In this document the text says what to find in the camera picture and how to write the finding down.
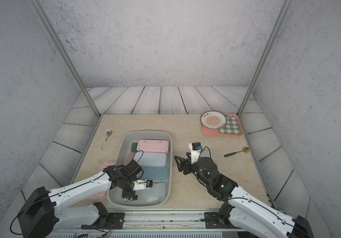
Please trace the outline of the clear translucent pencil case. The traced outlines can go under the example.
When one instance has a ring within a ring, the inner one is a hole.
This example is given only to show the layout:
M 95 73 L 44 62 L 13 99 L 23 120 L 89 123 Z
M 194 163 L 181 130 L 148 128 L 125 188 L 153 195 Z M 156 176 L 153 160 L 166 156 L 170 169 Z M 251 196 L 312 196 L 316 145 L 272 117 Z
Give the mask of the clear translucent pencil case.
M 154 183 L 149 189 L 138 190 L 136 195 L 139 198 L 155 198 L 165 196 L 165 184 L 164 183 Z

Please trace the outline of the teal pencil case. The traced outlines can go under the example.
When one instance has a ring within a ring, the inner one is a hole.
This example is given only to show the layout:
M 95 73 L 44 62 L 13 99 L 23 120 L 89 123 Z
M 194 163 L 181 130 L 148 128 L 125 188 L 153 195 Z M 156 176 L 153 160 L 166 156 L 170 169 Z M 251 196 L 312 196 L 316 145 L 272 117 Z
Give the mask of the teal pencil case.
M 166 167 L 143 167 L 144 174 L 140 180 L 165 180 L 168 177 Z

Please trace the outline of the light blue pencil case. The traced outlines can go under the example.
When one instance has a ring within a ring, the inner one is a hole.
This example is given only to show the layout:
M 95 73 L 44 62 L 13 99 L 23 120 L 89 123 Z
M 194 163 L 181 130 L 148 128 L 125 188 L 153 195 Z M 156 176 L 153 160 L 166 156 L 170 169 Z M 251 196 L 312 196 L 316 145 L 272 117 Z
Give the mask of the light blue pencil case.
M 133 160 L 141 167 L 165 167 L 167 155 L 164 153 L 137 152 Z

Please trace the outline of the pink pencil case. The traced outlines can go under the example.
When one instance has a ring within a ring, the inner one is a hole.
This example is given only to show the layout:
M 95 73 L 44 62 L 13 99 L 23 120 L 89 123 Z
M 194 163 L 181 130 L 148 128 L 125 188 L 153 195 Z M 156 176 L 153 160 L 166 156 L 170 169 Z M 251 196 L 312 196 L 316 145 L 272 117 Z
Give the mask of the pink pencil case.
M 134 153 L 134 152 L 128 153 L 128 154 L 126 155 L 124 164 L 125 164 L 125 165 L 128 165 L 128 164 L 131 162 L 131 160 L 134 158 L 134 156 L 135 156 L 135 153 Z
M 169 141 L 167 140 L 152 140 L 141 139 L 138 141 L 137 150 L 150 153 L 168 153 Z

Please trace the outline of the dark green pencil case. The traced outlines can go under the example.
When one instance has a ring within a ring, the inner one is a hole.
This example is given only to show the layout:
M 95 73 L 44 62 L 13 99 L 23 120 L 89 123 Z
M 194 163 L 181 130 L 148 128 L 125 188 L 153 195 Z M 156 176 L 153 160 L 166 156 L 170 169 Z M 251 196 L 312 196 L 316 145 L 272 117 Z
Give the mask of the dark green pencil case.
M 137 142 L 132 143 L 132 145 L 131 145 L 131 153 L 136 153 L 137 152 L 137 146 L 138 146 Z

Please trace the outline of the gold spoon dark handle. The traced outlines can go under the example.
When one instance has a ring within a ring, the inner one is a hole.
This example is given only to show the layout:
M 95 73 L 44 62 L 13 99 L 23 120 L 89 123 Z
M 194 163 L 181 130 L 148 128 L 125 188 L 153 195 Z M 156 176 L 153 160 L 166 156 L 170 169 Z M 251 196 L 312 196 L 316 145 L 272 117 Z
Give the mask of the gold spoon dark handle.
M 238 154 L 238 153 L 249 153 L 250 151 L 251 151 L 251 149 L 250 149 L 249 147 L 244 147 L 244 148 L 242 148 L 241 151 L 237 151 L 237 152 L 232 152 L 232 153 L 225 154 L 224 157 L 227 158 L 227 157 L 236 155 L 236 154 Z

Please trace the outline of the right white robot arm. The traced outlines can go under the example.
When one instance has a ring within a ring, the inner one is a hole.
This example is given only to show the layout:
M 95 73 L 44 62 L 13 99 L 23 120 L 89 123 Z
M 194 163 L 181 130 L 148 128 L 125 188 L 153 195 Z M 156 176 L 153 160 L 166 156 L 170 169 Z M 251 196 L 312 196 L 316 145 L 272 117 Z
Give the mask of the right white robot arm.
M 241 228 L 259 238 L 312 238 L 309 222 L 298 215 L 293 218 L 262 201 L 221 174 L 210 157 L 201 157 L 192 163 L 190 153 L 187 158 L 175 156 L 179 172 L 193 174 L 208 194 L 223 202 L 216 216 L 209 222 L 219 223 L 224 228 Z

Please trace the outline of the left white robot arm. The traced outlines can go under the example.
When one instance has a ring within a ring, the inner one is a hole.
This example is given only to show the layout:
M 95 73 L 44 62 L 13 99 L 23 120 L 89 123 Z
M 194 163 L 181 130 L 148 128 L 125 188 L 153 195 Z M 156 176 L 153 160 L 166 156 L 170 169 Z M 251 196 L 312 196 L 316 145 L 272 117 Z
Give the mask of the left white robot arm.
M 153 186 L 151 180 L 141 179 L 143 174 L 144 170 L 132 160 L 127 165 L 108 166 L 96 175 L 68 186 L 52 190 L 39 187 L 16 215 L 20 234 L 25 238 L 45 238 L 51 232 L 76 226 L 100 232 L 106 229 L 108 234 L 121 229 L 124 214 L 109 213 L 101 202 L 80 208 L 71 205 L 114 188 L 122 190 L 124 200 L 137 200 L 137 191 Z

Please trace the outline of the pink tray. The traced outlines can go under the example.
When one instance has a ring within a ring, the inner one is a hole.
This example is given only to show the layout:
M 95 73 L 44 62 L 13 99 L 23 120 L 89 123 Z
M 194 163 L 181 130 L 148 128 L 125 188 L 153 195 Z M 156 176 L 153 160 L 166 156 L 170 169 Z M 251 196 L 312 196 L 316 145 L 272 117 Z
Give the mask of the pink tray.
M 226 116 L 227 117 L 237 117 L 237 119 L 239 120 L 239 117 L 237 115 L 234 115 L 234 114 L 227 114 Z M 243 135 L 242 125 L 241 125 L 241 129 L 242 129 L 242 134 L 241 135 L 233 135 L 233 134 L 220 134 L 219 133 L 219 129 L 218 130 L 211 130 L 211 129 L 207 129 L 207 128 L 201 126 L 202 134 L 204 134 L 204 135 L 211 135 L 211 136 L 242 136 Z

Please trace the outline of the round patterned plate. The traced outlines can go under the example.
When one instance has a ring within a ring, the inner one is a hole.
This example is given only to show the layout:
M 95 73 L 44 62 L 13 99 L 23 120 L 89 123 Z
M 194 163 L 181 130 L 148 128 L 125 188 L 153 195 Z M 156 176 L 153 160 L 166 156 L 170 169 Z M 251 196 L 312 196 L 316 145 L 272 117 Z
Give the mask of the round patterned plate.
M 218 130 L 226 125 L 227 117 L 218 111 L 208 111 L 201 115 L 200 121 L 203 127 Z

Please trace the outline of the silver spoon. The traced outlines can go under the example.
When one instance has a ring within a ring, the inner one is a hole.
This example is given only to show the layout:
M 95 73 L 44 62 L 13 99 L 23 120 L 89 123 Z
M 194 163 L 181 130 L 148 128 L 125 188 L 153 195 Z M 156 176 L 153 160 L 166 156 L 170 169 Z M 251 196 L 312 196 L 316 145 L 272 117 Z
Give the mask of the silver spoon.
M 107 143 L 107 140 L 108 140 L 108 138 L 109 138 L 111 135 L 112 135 L 112 130 L 108 130 L 108 131 L 106 132 L 106 138 L 105 138 L 105 140 L 104 140 L 104 142 L 103 142 L 103 144 L 102 144 L 102 146 L 101 146 L 101 148 L 100 148 L 100 151 L 103 151 L 103 149 L 104 149 L 104 147 L 105 147 L 105 145 L 106 145 L 106 143 Z

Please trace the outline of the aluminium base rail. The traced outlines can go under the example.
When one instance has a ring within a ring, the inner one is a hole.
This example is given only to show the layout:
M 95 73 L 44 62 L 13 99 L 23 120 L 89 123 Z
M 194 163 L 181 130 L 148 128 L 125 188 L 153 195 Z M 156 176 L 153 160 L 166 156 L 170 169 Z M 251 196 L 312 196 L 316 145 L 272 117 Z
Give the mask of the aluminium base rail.
M 258 238 L 241 229 L 206 229 L 205 212 L 216 210 L 136 210 L 125 213 L 121 230 L 82 230 L 81 226 L 65 228 L 51 238 Z

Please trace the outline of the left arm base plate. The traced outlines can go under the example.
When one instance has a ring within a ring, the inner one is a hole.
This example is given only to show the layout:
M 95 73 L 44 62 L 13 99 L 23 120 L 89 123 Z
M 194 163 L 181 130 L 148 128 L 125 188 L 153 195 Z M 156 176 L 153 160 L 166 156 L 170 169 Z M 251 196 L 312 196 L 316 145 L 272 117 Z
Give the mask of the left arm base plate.
M 121 230 L 123 228 L 125 213 L 109 213 L 101 215 L 96 222 L 91 225 L 82 225 L 82 230 Z

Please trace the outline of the right aluminium frame post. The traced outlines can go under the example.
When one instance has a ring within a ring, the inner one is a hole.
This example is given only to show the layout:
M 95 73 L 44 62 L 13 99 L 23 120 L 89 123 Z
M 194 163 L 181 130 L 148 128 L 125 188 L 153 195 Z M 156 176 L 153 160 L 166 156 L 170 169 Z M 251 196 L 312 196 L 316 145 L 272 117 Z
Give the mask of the right aluminium frame post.
M 274 44 L 276 43 L 277 41 L 277 38 L 280 34 L 280 31 L 281 31 L 281 28 L 284 24 L 284 21 L 291 9 L 291 6 L 293 4 L 293 1 L 292 0 L 285 0 L 283 1 L 282 3 L 282 6 L 281 6 L 281 9 L 280 9 L 280 12 L 276 18 L 276 21 L 275 21 L 275 24 L 271 30 L 271 33 L 269 35 L 269 38 L 267 40 L 267 43 L 266 43 L 266 46 L 263 50 L 263 53 L 261 55 L 261 58 L 257 64 L 257 67 L 254 71 L 254 74 L 249 82 L 249 85 L 247 87 L 247 91 L 244 95 L 244 98 L 243 98 L 243 101 L 240 105 L 240 108 L 239 108 L 239 111 L 237 113 L 237 115 L 239 117 L 241 117 L 241 115 L 244 113 L 245 111 L 245 108 L 248 104 L 248 101 L 250 100 L 250 97 L 260 79 L 260 76 L 261 76 L 261 73 L 267 63 L 267 60 L 272 52 L 272 49 L 273 49 L 273 46 Z

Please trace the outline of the left aluminium frame post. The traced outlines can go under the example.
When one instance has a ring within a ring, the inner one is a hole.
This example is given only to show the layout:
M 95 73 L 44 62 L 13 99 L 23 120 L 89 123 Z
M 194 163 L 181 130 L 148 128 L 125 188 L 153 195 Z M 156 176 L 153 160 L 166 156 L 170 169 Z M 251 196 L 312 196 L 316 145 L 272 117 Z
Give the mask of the left aluminium frame post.
M 76 85 L 78 86 L 79 90 L 85 97 L 86 102 L 91 107 L 93 113 L 99 119 L 101 117 L 101 113 L 98 110 L 97 106 L 94 103 L 94 100 L 90 96 L 90 93 L 85 87 L 83 80 L 80 77 L 80 74 L 76 70 L 69 54 L 67 53 L 64 45 L 62 44 L 60 38 L 58 37 L 54 27 L 52 26 L 42 4 L 38 0 L 29 0 L 28 1 L 30 6 L 32 7 L 33 11 L 35 12 L 38 20 L 40 21 L 42 27 L 44 28 L 45 32 L 47 33 L 48 37 L 54 44 L 57 52 L 59 53 L 62 61 L 64 62 L 65 66 L 67 67 L 68 71 L 70 72 L 73 80 L 75 81 Z

